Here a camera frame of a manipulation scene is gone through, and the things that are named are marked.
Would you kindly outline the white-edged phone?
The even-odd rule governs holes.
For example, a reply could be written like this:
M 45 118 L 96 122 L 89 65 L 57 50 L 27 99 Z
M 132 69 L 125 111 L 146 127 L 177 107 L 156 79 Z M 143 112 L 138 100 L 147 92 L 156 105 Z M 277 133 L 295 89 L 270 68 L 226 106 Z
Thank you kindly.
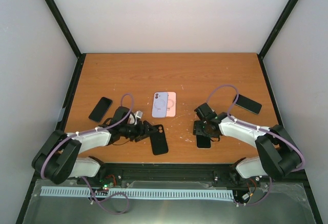
M 200 149 L 209 149 L 211 147 L 211 139 L 206 136 L 196 136 L 196 146 Z

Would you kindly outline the black phone case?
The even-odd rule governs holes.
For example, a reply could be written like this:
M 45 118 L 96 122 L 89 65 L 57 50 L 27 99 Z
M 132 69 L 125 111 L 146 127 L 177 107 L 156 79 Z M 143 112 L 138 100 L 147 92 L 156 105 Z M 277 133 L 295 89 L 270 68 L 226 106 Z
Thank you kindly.
M 169 151 L 163 125 L 155 125 L 156 131 L 150 134 L 152 153 L 154 155 L 166 154 Z

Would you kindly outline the blue-edged phone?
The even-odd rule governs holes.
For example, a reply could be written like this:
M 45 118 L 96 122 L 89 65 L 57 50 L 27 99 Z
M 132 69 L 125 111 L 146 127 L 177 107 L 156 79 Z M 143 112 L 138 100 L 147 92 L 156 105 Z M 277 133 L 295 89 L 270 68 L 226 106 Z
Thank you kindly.
M 108 109 L 111 107 L 112 104 L 113 100 L 107 97 L 102 97 L 98 101 L 88 118 L 94 122 L 99 123 L 103 119 L 104 115 L 107 113 Z

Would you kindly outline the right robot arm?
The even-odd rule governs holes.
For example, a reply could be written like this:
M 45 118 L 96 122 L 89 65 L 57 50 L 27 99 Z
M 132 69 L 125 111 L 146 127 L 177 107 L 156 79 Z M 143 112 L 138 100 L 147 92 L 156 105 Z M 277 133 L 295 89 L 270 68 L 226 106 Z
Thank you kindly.
M 198 120 L 194 121 L 193 135 L 198 148 L 210 148 L 212 139 L 225 136 L 257 150 L 256 157 L 235 162 L 231 176 L 235 181 L 256 176 L 278 180 L 304 166 L 303 154 L 283 126 L 262 127 L 239 120 L 229 113 L 217 114 L 208 103 L 194 111 Z

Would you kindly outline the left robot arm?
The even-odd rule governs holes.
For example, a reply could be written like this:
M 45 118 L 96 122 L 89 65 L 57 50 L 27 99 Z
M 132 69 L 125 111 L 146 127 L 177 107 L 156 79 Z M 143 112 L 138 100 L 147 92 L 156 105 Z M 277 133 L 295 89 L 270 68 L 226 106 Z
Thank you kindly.
M 41 178 L 61 184 L 68 178 L 86 176 L 95 184 L 103 183 L 106 170 L 95 157 L 78 158 L 78 155 L 98 147 L 114 144 L 121 137 L 139 142 L 159 132 L 156 126 L 136 119 L 133 124 L 128 119 L 109 126 L 103 124 L 85 132 L 65 133 L 54 131 L 32 160 L 32 168 Z

